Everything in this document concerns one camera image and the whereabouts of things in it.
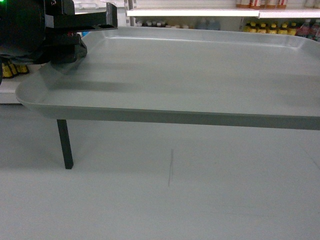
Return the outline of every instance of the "product on shelf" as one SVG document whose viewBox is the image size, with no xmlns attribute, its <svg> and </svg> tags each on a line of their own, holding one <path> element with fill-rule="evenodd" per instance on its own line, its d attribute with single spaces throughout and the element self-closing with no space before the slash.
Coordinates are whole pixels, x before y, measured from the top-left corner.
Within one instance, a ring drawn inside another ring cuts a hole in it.
<svg viewBox="0 0 320 240">
<path fill-rule="evenodd" d="M 251 27 L 250 23 L 251 23 L 251 21 L 246 21 L 246 24 L 245 24 L 245 26 L 243 27 L 243 31 L 244 31 L 245 33 L 248 33 L 248 32 L 249 32 L 249 29 L 250 29 L 250 27 Z"/>
<path fill-rule="evenodd" d="M 309 31 L 308 39 L 316 40 L 316 34 L 320 29 L 320 19 L 315 20 Z"/>
<path fill-rule="evenodd" d="M 261 7 L 261 0 L 251 0 L 250 8 L 251 9 L 260 9 Z"/>
<path fill-rule="evenodd" d="M 215 19 L 210 19 L 209 20 L 209 24 L 207 26 L 208 30 L 220 30 L 221 26 L 220 26 L 220 22 L 215 20 Z"/>
<path fill-rule="evenodd" d="M 250 23 L 251 27 L 249 29 L 249 33 L 256 33 L 257 32 L 257 24 L 255 22 Z"/>
<path fill-rule="evenodd" d="M 202 29 L 202 30 L 207 30 L 208 29 L 208 24 L 207 20 L 203 17 L 200 22 L 195 26 L 196 29 Z"/>
<path fill-rule="evenodd" d="M 269 29 L 266 31 L 267 34 L 277 34 L 277 25 L 275 23 L 271 24 Z"/>
<path fill-rule="evenodd" d="M 282 24 L 278 29 L 277 34 L 288 35 L 288 25 L 286 23 Z"/>
<path fill-rule="evenodd" d="M 12 79 L 14 77 L 14 74 L 12 73 L 8 62 L 5 60 L 2 60 L 2 78 L 3 79 Z"/>
<path fill-rule="evenodd" d="M 304 24 L 296 30 L 296 36 L 306 38 L 309 35 L 311 19 L 306 19 Z"/>
<path fill-rule="evenodd" d="M 304 6 L 306 8 L 313 8 L 315 6 L 316 0 L 306 0 Z"/>
<path fill-rule="evenodd" d="M 275 9 L 277 4 L 278 4 L 278 0 L 268 0 L 265 7 L 267 9 Z"/>
<path fill-rule="evenodd" d="M 15 65 L 15 68 L 19 74 L 28 74 L 30 72 L 27 65 Z"/>
<path fill-rule="evenodd" d="M 240 7 L 241 7 L 241 0 L 236 0 L 236 1 L 235 1 L 235 6 L 236 6 L 237 8 L 240 8 Z"/>
<path fill-rule="evenodd" d="M 290 27 L 288 27 L 288 35 L 295 36 L 297 33 L 297 23 L 291 22 Z"/>
<path fill-rule="evenodd" d="M 318 32 L 315 34 L 315 41 L 320 42 L 320 29 L 318 30 Z"/>
<path fill-rule="evenodd" d="M 259 34 L 266 34 L 267 33 L 266 24 L 261 23 L 259 29 L 256 32 Z"/>
<path fill-rule="evenodd" d="M 241 0 L 241 3 L 238 4 L 238 8 L 247 9 L 250 7 L 250 0 Z"/>
<path fill-rule="evenodd" d="M 277 8 L 278 9 L 285 9 L 287 7 L 287 3 L 288 3 L 288 0 L 279 0 Z"/>
<path fill-rule="evenodd" d="M 260 5 L 260 7 L 261 7 L 262 9 L 264 9 L 264 8 L 266 7 L 266 2 L 267 2 L 267 0 L 261 0 L 261 5 Z"/>
</svg>

